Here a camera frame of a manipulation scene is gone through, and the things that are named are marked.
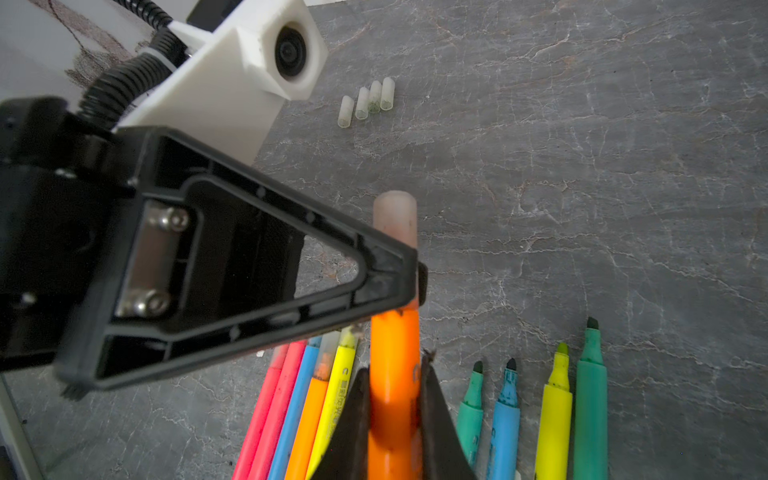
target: green marker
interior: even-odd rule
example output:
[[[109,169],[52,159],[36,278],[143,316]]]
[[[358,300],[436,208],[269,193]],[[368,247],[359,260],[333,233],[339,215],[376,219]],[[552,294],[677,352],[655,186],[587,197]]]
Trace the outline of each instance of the green marker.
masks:
[[[587,320],[584,352],[576,367],[574,480],[608,478],[608,375],[598,321]]]
[[[482,362],[475,362],[464,402],[458,406],[456,434],[469,466],[475,467],[482,429]]]

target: yellow marker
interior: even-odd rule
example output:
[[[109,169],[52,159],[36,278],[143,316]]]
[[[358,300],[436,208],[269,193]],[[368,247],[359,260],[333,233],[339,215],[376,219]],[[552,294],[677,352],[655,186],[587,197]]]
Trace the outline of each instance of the yellow marker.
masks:
[[[339,348],[336,349],[336,359],[333,360],[333,370],[328,381],[328,393],[323,403],[323,412],[320,413],[320,421],[317,424],[315,443],[312,446],[310,466],[306,470],[306,478],[310,478],[323,459],[328,444],[339,422],[341,411],[344,410],[346,391],[349,389],[349,377],[352,375],[352,365],[355,362],[357,349],[357,337],[352,334],[352,327],[348,326],[341,331]]]
[[[536,480],[565,480],[571,439],[573,394],[568,383],[568,345],[561,343],[544,386],[536,448]]]

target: blue marker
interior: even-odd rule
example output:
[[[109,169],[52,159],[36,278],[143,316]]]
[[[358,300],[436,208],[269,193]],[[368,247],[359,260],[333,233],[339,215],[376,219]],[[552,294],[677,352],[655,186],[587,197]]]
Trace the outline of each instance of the blue marker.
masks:
[[[486,480],[515,480],[518,464],[518,433],[520,408],[518,406],[518,373],[515,359],[507,362],[504,387],[498,394],[493,410],[491,451],[488,454]]]
[[[299,420],[301,420],[301,412],[304,410],[306,392],[310,389],[310,380],[315,369],[321,338],[321,336],[312,337],[304,349],[304,356],[299,367],[299,375],[296,377],[296,384],[293,386],[293,394],[290,397],[286,419],[283,422],[283,429],[280,431],[280,440],[277,442],[275,456],[272,459],[272,466],[270,467],[270,474],[266,478],[267,480],[284,480],[286,477],[288,460],[293,449],[293,440],[296,439],[296,430],[299,429]]]

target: marker neck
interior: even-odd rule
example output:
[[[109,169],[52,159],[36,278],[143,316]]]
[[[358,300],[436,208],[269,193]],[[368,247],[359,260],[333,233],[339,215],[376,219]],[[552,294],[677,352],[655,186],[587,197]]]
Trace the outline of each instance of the marker neck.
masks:
[[[464,395],[464,403],[477,409],[482,407],[482,373],[472,372],[467,394]]]
[[[518,408],[518,373],[504,369],[504,386],[498,394],[498,401],[506,406]]]
[[[571,384],[568,382],[568,355],[555,353],[554,368],[549,376],[548,384],[566,392],[571,391]]]
[[[581,361],[603,365],[603,353],[600,350],[600,330],[587,329],[584,333],[584,352]]]

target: orange marker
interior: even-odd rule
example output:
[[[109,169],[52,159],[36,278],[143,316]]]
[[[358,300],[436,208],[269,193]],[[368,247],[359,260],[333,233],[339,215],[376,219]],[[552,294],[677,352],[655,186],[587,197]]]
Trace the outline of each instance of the orange marker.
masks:
[[[373,226],[416,248],[415,198],[401,191],[379,195],[373,202]],[[371,319],[369,480],[422,477],[418,298]]]
[[[320,340],[315,372],[310,380],[310,388],[306,392],[304,410],[299,420],[299,429],[296,430],[296,439],[293,440],[285,480],[304,480],[306,477],[340,335],[339,332],[328,332]]]

